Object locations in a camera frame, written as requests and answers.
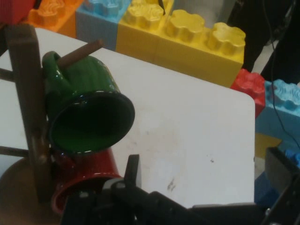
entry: giant lego brick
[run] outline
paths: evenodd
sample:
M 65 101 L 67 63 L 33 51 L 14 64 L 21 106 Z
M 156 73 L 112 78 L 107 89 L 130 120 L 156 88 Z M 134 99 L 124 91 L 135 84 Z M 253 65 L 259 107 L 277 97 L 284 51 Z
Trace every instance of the giant lego brick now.
M 42 0 L 39 9 L 32 9 L 24 21 L 35 27 L 76 38 L 76 9 L 83 0 Z
M 266 106 L 255 120 L 255 131 L 293 142 L 293 139 L 282 129 L 273 108 L 271 82 L 265 82 Z M 274 81 L 275 107 L 288 133 L 300 142 L 300 88 L 282 80 Z
M 0 23 L 16 24 L 26 17 L 36 0 L 0 0 Z
M 132 0 L 118 24 L 116 51 L 153 63 L 159 34 L 173 6 L 173 0 Z
M 245 33 L 225 23 L 174 10 L 160 32 L 154 64 L 230 87 L 244 60 Z
M 131 0 L 86 0 L 76 11 L 77 39 L 102 39 L 104 48 L 115 51 L 119 20 Z
M 255 118 L 264 109 L 264 78 L 260 74 L 250 73 L 246 69 L 241 69 L 230 88 L 244 92 L 253 98 L 255 102 Z

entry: toy block stud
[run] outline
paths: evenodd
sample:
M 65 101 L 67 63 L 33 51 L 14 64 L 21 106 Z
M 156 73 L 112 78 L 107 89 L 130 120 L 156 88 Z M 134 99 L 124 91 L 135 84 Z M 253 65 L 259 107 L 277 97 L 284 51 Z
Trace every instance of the toy block stud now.
M 119 11 L 123 8 L 123 0 L 85 0 L 85 8 L 93 13 L 102 15 L 104 17 L 117 16 Z
M 244 50 L 245 37 L 246 34 L 241 29 L 218 22 L 210 32 L 207 46 L 224 55 L 234 55 Z
M 199 40 L 204 23 L 205 20 L 197 14 L 189 14 L 181 9 L 175 10 L 167 22 L 165 31 L 172 38 L 190 43 Z
M 40 26 L 54 26 L 65 14 L 63 0 L 44 0 L 38 10 L 31 10 L 28 20 Z
M 271 83 L 266 87 L 266 99 L 273 104 L 273 93 Z M 287 84 L 282 80 L 274 81 L 274 94 L 276 108 L 291 114 L 300 115 L 300 88 L 296 84 Z
M 125 13 L 125 21 L 146 30 L 156 30 L 164 10 L 158 4 L 149 4 L 145 0 L 133 0 Z

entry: yellow toy block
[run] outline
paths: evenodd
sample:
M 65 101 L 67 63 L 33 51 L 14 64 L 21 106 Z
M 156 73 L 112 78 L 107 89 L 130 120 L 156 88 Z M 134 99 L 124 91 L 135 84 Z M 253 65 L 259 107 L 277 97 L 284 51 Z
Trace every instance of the yellow toy block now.
M 154 64 L 230 87 L 244 61 L 245 33 L 225 23 L 174 10 L 160 31 Z
M 153 62 L 163 28 L 173 7 L 173 0 L 132 0 L 118 24 L 116 52 Z
M 263 135 L 260 133 L 255 133 L 255 156 L 259 158 L 265 158 L 266 149 L 268 147 L 276 147 L 281 142 L 282 140 L 278 138 Z

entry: black cable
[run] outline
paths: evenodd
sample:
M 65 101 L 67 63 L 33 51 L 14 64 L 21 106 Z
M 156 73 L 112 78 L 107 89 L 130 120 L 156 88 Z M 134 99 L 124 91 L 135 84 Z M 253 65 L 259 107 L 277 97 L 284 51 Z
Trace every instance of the black cable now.
M 163 3 L 163 0 L 158 0 L 158 4 L 164 10 L 164 15 L 165 15 L 165 6 L 164 6 L 164 3 Z
M 277 115 L 277 118 L 280 122 L 280 125 L 283 129 L 283 131 L 288 135 L 290 136 L 294 141 L 295 143 L 297 144 L 298 148 L 300 149 L 300 145 L 299 143 L 297 142 L 297 140 L 293 137 L 293 135 L 291 133 L 289 133 L 284 125 L 283 125 L 283 122 L 278 114 L 278 111 L 275 107 L 275 92 L 274 92 L 274 76 L 273 76 L 273 70 L 274 70 L 274 65 L 275 65 L 275 57 L 276 57 L 276 51 L 275 51 L 275 47 L 274 47 L 274 38 L 273 38 L 273 32 L 272 32 L 272 27 L 271 27 L 271 24 L 270 24 L 270 21 L 268 19 L 268 15 L 267 15 L 267 12 L 266 12 L 266 6 L 265 6 L 265 1 L 266 0 L 262 0 L 262 7 L 263 7 L 263 13 L 264 13 L 264 16 L 265 16 L 265 19 L 266 19 L 266 22 L 267 22 L 267 25 L 268 25 L 268 28 L 269 28 L 269 32 L 270 32 L 270 39 L 271 39 L 271 43 L 272 43 L 272 48 L 273 48 L 273 59 L 272 59 L 272 65 L 271 65 L 271 87 L 272 87 L 272 96 L 273 96 L 273 108 L 274 108 L 274 111 Z

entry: red toy block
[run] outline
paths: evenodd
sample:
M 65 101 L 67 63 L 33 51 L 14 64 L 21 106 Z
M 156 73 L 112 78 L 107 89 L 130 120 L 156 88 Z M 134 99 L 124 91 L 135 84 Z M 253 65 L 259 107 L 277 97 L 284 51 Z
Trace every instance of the red toy block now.
M 0 0 L 0 22 L 16 24 L 26 17 L 36 0 Z
M 264 78 L 258 73 L 250 73 L 241 69 L 231 89 L 244 92 L 251 96 L 255 102 L 255 118 L 266 106 Z

